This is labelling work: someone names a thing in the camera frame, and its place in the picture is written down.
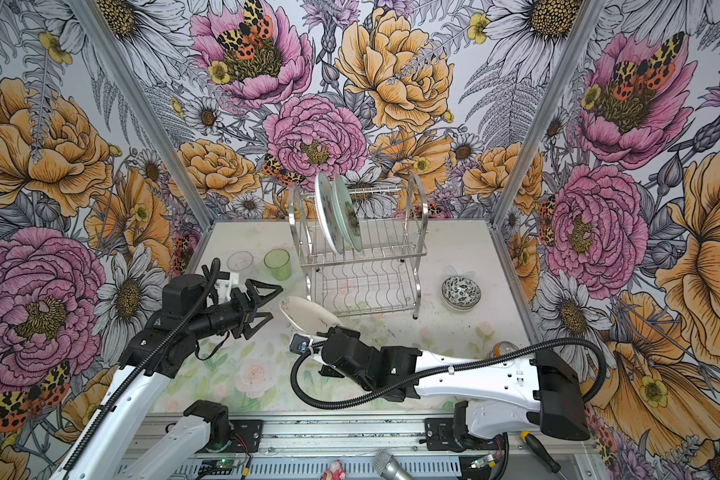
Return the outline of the clear glass cup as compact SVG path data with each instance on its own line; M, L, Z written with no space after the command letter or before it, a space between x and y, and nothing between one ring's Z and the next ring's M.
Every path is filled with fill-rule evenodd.
M248 277L255 269L255 257L249 251L237 251L227 259L227 270L240 277Z

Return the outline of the cream white plate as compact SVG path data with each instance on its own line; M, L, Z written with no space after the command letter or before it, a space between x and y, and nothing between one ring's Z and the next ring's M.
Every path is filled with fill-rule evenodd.
M305 298L285 297L280 310L296 330L310 337L325 338L331 328L342 326L336 315Z

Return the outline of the green tinted glass cup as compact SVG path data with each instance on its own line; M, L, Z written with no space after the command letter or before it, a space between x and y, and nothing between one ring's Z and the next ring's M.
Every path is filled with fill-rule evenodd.
M270 275L278 281L284 281L291 276L290 253L284 248L275 248L264 256L264 265Z

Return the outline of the chrome two-tier dish rack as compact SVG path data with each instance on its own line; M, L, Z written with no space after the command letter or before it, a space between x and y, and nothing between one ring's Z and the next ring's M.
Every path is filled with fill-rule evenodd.
M338 317L407 312L418 319L422 306L421 260L427 254L429 204L424 185L412 174L402 185L348 188L360 222L363 248L344 241L335 255L326 244L310 192L289 188L288 222L305 296ZM402 193L400 216L360 218L360 197Z

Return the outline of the pink black patterned bowl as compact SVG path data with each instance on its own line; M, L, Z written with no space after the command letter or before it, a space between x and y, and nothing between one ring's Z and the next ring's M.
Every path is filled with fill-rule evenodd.
M458 311L470 311L482 299L479 285L466 276L450 276L441 285L445 303Z

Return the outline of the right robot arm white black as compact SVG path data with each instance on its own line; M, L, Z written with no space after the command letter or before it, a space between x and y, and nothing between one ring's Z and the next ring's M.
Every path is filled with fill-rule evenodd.
M590 437L577 374L540 344L468 361L402 346L376 348L356 331L332 327L312 357L321 375L347 378L388 402L457 398L450 425L432 430L438 450L488 449L503 434L533 427L559 440Z

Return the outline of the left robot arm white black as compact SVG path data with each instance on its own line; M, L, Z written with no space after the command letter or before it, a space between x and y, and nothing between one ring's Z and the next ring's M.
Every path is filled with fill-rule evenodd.
M102 403L54 471L55 479L112 479L153 404L185 360L198 356L200 341L213 336L251 339L273 315L265 306L283 289L248 279L243 287L217 262L201 274L183 274L162 290L162 306L133 337ZM166 479L205 447L232 437L227 407L195 401L175 427L124 473L125 478Z

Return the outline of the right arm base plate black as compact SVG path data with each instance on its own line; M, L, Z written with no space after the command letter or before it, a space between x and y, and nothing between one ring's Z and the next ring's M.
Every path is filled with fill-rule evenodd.
M456 426L453 418L425 418L424 439L421 443L428 451L433 452L499 450L497 439L482 439L471 435L464 426Z

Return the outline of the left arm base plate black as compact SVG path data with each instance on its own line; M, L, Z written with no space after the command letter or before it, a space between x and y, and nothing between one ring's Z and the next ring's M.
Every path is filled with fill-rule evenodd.
M211 423L210 439L202 449L203 453L257 453L262 439L262 420L231 419Z

